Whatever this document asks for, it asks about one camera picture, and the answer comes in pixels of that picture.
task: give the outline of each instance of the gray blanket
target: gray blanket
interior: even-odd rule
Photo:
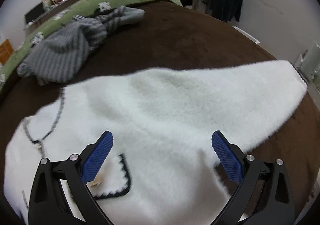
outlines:
[[[144,11],[121,6],[108,15],[75,16],[31,48],[17,68],[20,77],[36,76],[40,85],[66,83],[80,70],[88,56],[119,26],[142,21]]]

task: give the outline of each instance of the desk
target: desk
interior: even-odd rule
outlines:
[[[58,14],[59,12],[65,10],[72,4],[75,4],[80,0],[65,0],[64,2],[59,3],[56,7],[52,8],[51,10],[45,12],[44,14],[40,15],[37,19],[34,20],[33,24],[30,26],[27,26],[24,29],[24,32],[26,36],[28,36],[30,33],[35,31],[40,25],[42,25],[44,22],[46,22],[48,19],[53,17],[54,15]]]

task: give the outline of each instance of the bed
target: bed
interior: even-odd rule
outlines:
[[[101,75],[124,75],[150,67],[170,69],[223,68],[274,60],[275,58],[240,32],[208,15],[157,0],[136,4],[145,10],[139,25],[122,27],[110,36],[87,60],[71,83]],[[130,46],[124,46],[123,40]],[[0,188],[3,188],[4,152],[17,125],[42,106],[55,101],[63,84],[39,86],[36,78],[19,78],[13,72],[1,93],[0,105]],[[303,98],[292,117],[266,142],[255,148],[254,156],[266,162],[281,158],[285,163],[294,193],[296,217],[303,209],[314,186],[320,156],[320,115],[309,94]],[[232,183],[223,167],[217,171],[233,193]],[[246,210],[250,214],[259,195],[256,187]],[[5,216],[16,219],[1,196]]]

